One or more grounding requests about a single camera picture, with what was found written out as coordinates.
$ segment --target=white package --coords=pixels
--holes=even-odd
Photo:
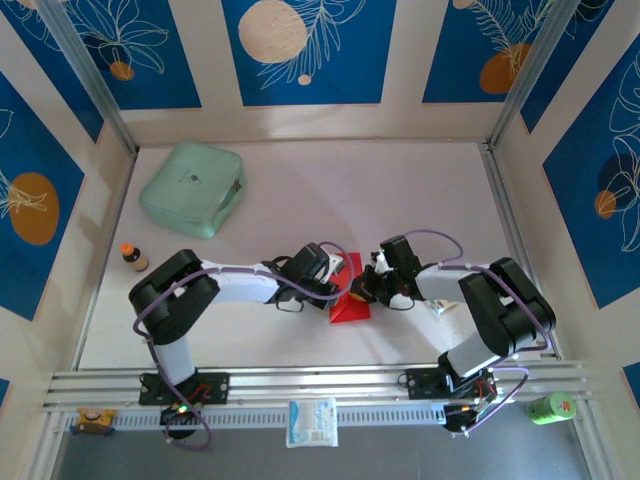
[[[291,400],[287,423],[287,448],[337,447],[336,399]]]

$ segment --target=white cable tray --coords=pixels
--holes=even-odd
[[[207,423],[214,429],[238,428],[284,428],[287,425],[287,411],[272,409],[220,409],[204,410]],[[78,415],[70,416],[66,429],[75,426]],[[118,412],[112,427],[116,431],[160,430],[159,410],[138,410]],[[398,425],[442,425],[446,421],[442,405],[397,405],[373,407],[338,407],[338,426],[377,427]],[[172,430],[193,430],[203,428],[192,422],[187,425],[172,426]]]

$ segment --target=orange bottle cap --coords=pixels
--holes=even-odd
[[[130,243],[123,243],[120,245],[120,252],[122,252],[123,255],[131,255],[133,253],[133,245]]]

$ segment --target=mint green case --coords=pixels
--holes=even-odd
[[[149,180],[139,200],[153,222],[211,238],[244,196],[246,183],[239,155],[182,142]]]

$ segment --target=white table surface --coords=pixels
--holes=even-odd
[[[416,228],[458,238],[465,261],[508,255],[475,143],[308,141],[218,145],[237,152],[248,177],[244,199],[220,232],[199,240],[151,223],[138,195],[171,148],[142,148],[90,321],[81,369],[152,366],[131,330],[127,295],[144,274],[122,260],[119,245],[140,247],[151,268],[182,248],[217,263],[252,264],[293,255],[308,242],[332,240],[363,261],[380,241]],[[423,263],[455,252],[445,240],[411,237]],[[307,306],[210,306],[188,333],[201,367],[303,366],[432,362],[474,331],[459,305],[437,318],[424,304],[409,312],[372,306],[366,321],[332,325]]]

